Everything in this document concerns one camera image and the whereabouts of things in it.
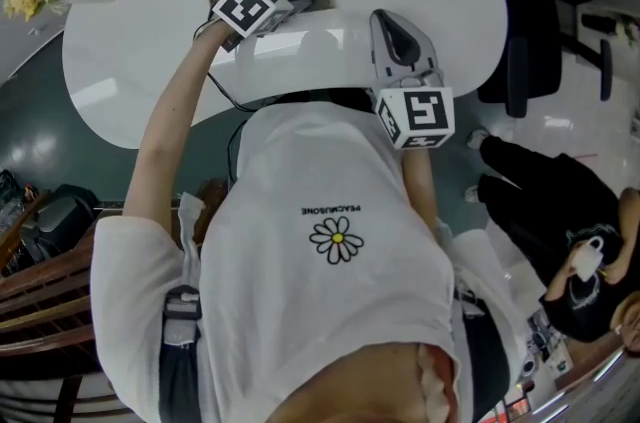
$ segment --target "cable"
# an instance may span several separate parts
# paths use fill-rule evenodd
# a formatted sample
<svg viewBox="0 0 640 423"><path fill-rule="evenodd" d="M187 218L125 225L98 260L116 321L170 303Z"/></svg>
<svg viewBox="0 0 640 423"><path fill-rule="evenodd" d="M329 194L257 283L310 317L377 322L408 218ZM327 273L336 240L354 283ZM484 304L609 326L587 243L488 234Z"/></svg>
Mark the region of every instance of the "cable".
<svg viewBox="0 0 640 423"><path fill-rule="evenodd" d="M233 135L231 135L231 138L229 139L229 143L227 144L227 170L229 171L229 180L231 181L231 184L229 185L229 189L231 189L231 185L233 183L238 181L238 178L236 177L234 179L234 176L233 176L233 169L231 166L231 146L233 145L233 141L238 135L238 133L240 133L240 130L244 128L244 125L247 124L248 121L249 120L247 119L245 122L241 123L240 126L236 128L236 131L233 132Z"/></svg>
<svg viewBox="0 0 640 423"><path fill-rule="evenodd" d="M212 17L213 17L213 7L209 11L207 21L202 25L200 25L198 28L196 28L196 31L193 33L193 41L196 40L196 37L198 36L198 33L200 32L200 30L202 30L209 23L211 23ZM241 105L231 97L231 95L227 92L227 90L222 85L220 85L220 82L218 82L218 80L216 80L209 71L207 71L207 76L213 82L213 84L218 88L218 90L220 91L220 94L222 94L225 98L227 98L229 102L236 108L236 110L240 110L240 112L247 112L251 114L259 110L259 109L253 109L253 108L249 108L249 107L245 107L244 105ZM229 143L227 144L227 170L229 172L229 180L231 181L231 183L229 184L229 189L231 189L231 186L236 181L238 181L238 178L233 175L233 170L231 166L231 147L233 146L233 141L237 137L238 133L240 133L240 130L242 130L242 128L244 128L244 125L247 124L247 121L244 121L243 123L240 124L240 126L236 128L236 131L233 132L233 135L231 135L231 138L229 139Z"/></svg>
<svg viewBox="0 0 640 423"><path fill-rule="evenodd" d="M196 28L196 31L193 33L193 40L194 41L196 40L196 37L198 36L198 33L200 32L200 30L202 30L209 23L211 23L211 16L212 15L213 15L213 11L209 11L209 19L205 23L200 25L198 28ZM254 113L254 112L257 112L259 110L259 109L253 109L253 108L249 108L249 107L245 107L244 105L241 105L240 103L238 103L235 99L233 99L231 97L231 95L226 91L226 89L222 85L220 85L220 82L218 82L218 80L216 80L211 73L207 72L207 76L214 83L214 85L218 88L220 93L225 98L227 98L229 100L229 102L236 108L236 110L240 110L240 112L248 112L248 113Z"/></svg>
<svg viewBox="0 0 640 423"><path fill-rule="evenodd" d="M248 113L253 114L253 113L255 113L255 112L257 112L259 110L259 109L253 109L253 108L249 108L249 107L245 107L244 105L241 105L240 103L238 103L235 99L233 99L231 97L231 95L225 90L225 88L222 85L220 85L220 82L218 82L218 80L216 80L211 73L207 72L207 76L215 84L215 86L218 88L220 93L225 98L227 98L237 110L240 110L240 112L248 112Z"/></svg>

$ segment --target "white mug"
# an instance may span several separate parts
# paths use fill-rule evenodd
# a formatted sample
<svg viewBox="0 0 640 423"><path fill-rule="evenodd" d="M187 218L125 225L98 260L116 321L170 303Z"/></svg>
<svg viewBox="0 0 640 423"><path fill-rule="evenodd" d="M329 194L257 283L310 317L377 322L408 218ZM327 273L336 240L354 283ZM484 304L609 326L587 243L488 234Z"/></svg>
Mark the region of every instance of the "white mug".
<svg viewBox="0 0 640 423"><path fill-rule="evenodd" d="M582 282L587 282L591 279L602 264L602 259L604 258L602 254L603 247L603 238L594 236L583 244L574 256L571 266L576 269L576 273Z"/></svg>

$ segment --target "shoulder strap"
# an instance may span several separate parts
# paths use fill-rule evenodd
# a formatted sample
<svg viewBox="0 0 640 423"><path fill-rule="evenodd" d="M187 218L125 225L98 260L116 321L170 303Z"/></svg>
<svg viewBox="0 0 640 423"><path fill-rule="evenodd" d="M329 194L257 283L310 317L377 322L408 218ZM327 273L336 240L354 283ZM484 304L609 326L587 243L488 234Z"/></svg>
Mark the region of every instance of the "shoulder strap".
<svg viewBox="0 0 640 423"><path fill-rule="evenodd" d="M193 241L196 221L204 203L189 194L180 201L180 241L184 249L182 284L165 299L160 349L160 401L162 423L202 423L198 394L197 345L200 306L200 258Z"/></svg>

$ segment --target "office chair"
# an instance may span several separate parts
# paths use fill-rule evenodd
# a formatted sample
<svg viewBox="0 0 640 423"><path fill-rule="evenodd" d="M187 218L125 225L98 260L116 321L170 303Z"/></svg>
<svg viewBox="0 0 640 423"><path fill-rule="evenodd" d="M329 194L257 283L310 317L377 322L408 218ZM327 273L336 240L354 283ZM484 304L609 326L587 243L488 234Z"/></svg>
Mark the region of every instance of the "office chair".
<svg viewBox="0 0 640 423"><path fill-rule="evenodd" d="M611 45L600 42L600 52L560 32L556 0L506 0L509 31L498 68L478 90L480 101L505 103L516 118L527 114L531 98L554 94L562 80L562 49L585 58L601 70L600 99L611 97ZM562 0L579 5L591 0Z"/></svg>

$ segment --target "hand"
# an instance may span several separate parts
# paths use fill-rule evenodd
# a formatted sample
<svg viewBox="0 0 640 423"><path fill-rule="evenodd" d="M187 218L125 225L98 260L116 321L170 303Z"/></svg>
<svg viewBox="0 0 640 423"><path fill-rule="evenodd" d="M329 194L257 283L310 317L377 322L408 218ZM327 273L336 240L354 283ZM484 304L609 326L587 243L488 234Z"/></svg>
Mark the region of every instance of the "hand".
<svg viewBox="0 0 640 423"><path fill-rule="evenodd" d="M576 269L573 267L572 263L574 258L580 251L581 245L582 244L577 244L573 248L573 250L569 254L569 257L567 257L566 261L564 262L564 265L562 265L562 268L560 269L566 275L566 277L571 277L576 274Z"/></svg>
<svg viewBox="0 0 640 423"><path fill-rule="evenodd" d="M231 27L223 20L218 20L215 23L211 23L202 27L199 32L196 41L200 41L202 38L203 41L214 41L214 42L224 42L227 36L231 33Z"/></svg>
<svg viewBox="0 0 640 423"><path fill-rule="evenodd" d="M629 263L630 259L626 255L620 254L617 260L607 265L605 268L607 284L618 284L622 281L629 270Z"/></svg>

